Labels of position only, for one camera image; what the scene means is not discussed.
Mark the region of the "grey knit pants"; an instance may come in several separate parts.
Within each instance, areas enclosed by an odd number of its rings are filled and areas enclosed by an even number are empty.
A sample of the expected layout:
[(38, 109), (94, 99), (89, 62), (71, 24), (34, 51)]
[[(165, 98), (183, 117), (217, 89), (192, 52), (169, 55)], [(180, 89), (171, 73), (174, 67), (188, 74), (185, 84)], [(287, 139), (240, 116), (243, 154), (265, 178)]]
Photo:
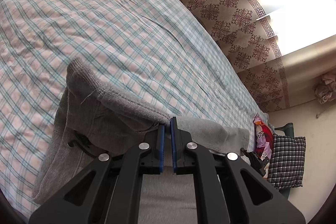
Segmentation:
[[(176, 117), (190, 133), (193, 174), (173, 171), (173, 117), (99, 80), (80, 58), (67, 68), (54, 134), (33, 191), (40, 205), (30, 223), (230, 223), (222, 175), (248, 136), (206, 119)], [(165, 126), (161, 174), (144, 174), (145, 135)]]

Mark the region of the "colourful red floral quilt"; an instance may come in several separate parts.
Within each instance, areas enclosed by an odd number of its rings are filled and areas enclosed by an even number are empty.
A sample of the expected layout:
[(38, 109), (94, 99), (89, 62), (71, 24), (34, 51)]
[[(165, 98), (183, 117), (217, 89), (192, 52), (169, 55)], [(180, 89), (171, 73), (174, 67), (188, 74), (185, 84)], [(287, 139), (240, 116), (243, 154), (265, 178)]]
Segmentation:
[(273, 152), (273, 133), (271, 129), (262, 121), (260, 116), (256, 114), (253, 120), (255, 126), (255, 139), (256, 147), (255, 152), (261, 161), (268, 158), (268, 163), (264, 166), (265, 174), (264, 179), (268, 178), (268, 170), (270, 166), (270, 160)]

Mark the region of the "plaid pink blue bedsheet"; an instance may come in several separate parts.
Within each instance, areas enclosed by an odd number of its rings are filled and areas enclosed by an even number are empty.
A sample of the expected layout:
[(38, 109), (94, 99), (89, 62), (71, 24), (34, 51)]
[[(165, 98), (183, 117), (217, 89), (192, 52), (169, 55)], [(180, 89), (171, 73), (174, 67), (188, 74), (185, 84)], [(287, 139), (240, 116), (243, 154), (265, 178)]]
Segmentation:
[(76, 56), (171, 115), (254, 131), (257, 103), (179, 0), (1, 0), (1, 190), (26, 217)]

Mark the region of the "green chair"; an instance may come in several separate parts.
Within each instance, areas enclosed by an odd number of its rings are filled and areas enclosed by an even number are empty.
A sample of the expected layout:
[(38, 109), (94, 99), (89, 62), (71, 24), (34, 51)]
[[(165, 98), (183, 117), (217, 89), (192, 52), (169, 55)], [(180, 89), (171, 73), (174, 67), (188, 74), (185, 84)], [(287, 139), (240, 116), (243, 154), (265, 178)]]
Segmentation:
[[(276, 127), (274, 129), (275, 131), (282, 131), (285, 136), (294, 137), (294, 126), (293, 123), (287, 123), (286, 125), (282, 126), (282, 127)], [(289, 198), (289, 194), (290, 194), (290, 188), (288, 189), (283, 189), (283, 190), (279, 190), (279, 192), (286, 198)]]

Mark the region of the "bundled cloth on wall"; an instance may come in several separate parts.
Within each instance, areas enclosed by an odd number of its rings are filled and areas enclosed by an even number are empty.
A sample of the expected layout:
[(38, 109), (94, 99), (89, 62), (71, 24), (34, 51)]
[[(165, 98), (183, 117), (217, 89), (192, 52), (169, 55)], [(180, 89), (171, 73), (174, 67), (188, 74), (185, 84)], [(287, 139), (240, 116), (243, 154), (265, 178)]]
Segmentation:
[(335, 73), (328, 72), (321, 76), (314, 89), (314, 95), (320, 104), (335, 100)]

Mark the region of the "dark checked pillow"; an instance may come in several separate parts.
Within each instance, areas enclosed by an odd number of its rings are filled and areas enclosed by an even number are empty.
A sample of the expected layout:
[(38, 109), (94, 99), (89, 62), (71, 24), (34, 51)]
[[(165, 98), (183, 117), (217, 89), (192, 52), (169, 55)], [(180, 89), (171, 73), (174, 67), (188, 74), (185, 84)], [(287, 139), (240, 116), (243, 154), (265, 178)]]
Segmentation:
[(268, 182), (278, 190), (303, 187), (306, 137), (273, 135)]

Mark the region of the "beige patterned curtain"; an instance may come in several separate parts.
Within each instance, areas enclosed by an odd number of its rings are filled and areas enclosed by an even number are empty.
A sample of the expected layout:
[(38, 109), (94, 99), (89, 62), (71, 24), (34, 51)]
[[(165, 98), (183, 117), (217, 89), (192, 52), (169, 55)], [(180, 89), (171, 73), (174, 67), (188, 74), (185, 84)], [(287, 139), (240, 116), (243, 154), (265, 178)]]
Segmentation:
[(211, 35), (260, 109), (290, 106), (277, 36), (259, 0), (180, 0)]

